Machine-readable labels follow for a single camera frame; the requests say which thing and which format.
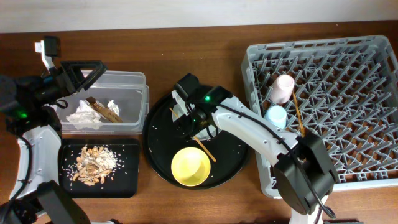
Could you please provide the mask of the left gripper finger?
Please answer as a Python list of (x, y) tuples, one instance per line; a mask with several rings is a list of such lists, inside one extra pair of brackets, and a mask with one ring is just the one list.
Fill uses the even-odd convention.
[[(104, 65), (104, 73), (105, 71), (107, 71), (107, 66)], [(92, 71), (86, 76), (84, 77), (82, 70), (77, 70), (77, 73), (74, 73), (75, 77), (76, 77), (76, 82), (74, 84), (75, 87), (75, 91), (79, 92), (82, 89), (87, 90), (89, 89), (90, 86), (92, 86), (92, 84), (94, 84), (97, 79), (99, 79), (100, 74), (94, 74)]]
[(73, 73), (77, 73), (77, 70), (92, 70), (94, 74), (100, 75), (104, 73), (104, 63), (101, 60), (61, 61), (60, 64), (65, 71)]

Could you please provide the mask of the white tissue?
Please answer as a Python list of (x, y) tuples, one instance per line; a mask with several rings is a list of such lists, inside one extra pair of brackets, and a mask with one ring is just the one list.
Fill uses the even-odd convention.
[(101, 123), (100, 119), (104, 118), (95, 111), (86, 100), (79, 101), (79, 107), (75, 113), (66, 116), (66, 120), (70, 123)]

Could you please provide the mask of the gold coffee sachet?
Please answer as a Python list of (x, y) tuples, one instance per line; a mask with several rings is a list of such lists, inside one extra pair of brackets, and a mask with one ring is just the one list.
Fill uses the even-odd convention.
[(88, 97), (85, 100), (91, 108), (111, 123), (123, 123), (122, 119), (119, 117), (119, 106), (114, 103), (114, 100), (110, 100), (107, 106), (93, 97)]

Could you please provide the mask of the yellow bowl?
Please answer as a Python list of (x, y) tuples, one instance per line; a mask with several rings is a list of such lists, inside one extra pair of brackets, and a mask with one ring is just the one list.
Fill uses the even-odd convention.
[(174, 179), (186, 187), (196, 187), (208, 178), (211, 171), (210, 158), (196, 147), (179, 150), (170, 165)]

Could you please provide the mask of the blue plastic cup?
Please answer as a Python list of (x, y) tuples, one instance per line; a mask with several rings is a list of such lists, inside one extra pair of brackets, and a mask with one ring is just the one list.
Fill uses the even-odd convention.
[(272, 105), (266, 111), (264, 119), (280, 129), (285, 129), (287, 125), (287, 112), (279, 105)]

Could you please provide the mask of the food scraps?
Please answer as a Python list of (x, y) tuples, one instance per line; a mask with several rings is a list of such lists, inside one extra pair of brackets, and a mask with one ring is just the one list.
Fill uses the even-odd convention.
[(124, 167), (120, 156), (120, 153), (109, 149), (107, 145), (84, 145), (72, 165), (67, 167), (67, 179), (87, 186), (104, 184), (108, 178), (114, 180), (116, 171)]

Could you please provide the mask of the pink plastic cup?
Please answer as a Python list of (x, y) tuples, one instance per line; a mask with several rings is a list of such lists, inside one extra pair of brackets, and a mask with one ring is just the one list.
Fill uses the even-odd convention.
[(270, 100), (273, 103), (284, 104), (292, 96), (295, 81), (290, 75), (279, 75), (272, 84)]

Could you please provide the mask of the wooden chopstick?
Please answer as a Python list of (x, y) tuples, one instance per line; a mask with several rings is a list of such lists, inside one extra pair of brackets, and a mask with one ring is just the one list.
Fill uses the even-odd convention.
[[(172, 114), (176, 117), (176, 120), (179, 119), (179, 116), (177, 115), (177, 113), (171, 108), (169, 107), (169, 110), (172, 112)], [(192, 137), (200, 146), (201, 148), (206, 152), (206, 154), (208, 155), (208, 157), (213, 161), (216, 162), (216, 158), (211, 154), (211, 152), (201, 143), (201, 141), (196, 137)]]
[(301, 116), (301, 113), (300, 113), (300, 110), (299, 110), (299, 104), (298, 104), (298, 101), (297, 101), (297, 97), (296, 97), (294, 92), (292, 92), (292, 96), (293, 96), (293, 101), (294, 101), (294, 104), (295, 104), (295, 110), (296, 110), (296, 114), (297, 114), (297, 118), (298, 118), (300, 132), (301, 132), (301, 135), (304, 137), (305, 136), (305, 128), (304, 128), (304, 125), (302, 123), (302, 116)]

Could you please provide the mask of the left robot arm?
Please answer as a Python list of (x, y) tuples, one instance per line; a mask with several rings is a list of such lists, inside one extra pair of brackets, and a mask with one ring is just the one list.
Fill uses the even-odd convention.
[(58, 183), (62, 125), (53, 108), (89, 89), (106, 71), (100, 60), (62, 62), (46, 77), (1, 76), (1, 113), (21, 150), (15, 189), (1, 205), (1, 223), (33, 223), (46, 213), (53, 223), (89, 223), (87, 214)]

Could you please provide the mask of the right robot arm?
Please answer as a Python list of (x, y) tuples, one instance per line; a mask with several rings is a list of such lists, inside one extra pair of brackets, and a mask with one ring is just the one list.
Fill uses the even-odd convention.
[(273, 167), (279, 195), (297, 215), (318, 223), (323, 213), (335, 218), (325, 205), (333, 191), (338, 174), (323, 141), (315, 134), (304, 137), (278, 128), (245, 107), (230, 91), (221, 86), (183, 86), (176, 84), (172, 92), (177, 104), (187, 113), (179, 117), (194, 137), (208, 126), (236, 136)]

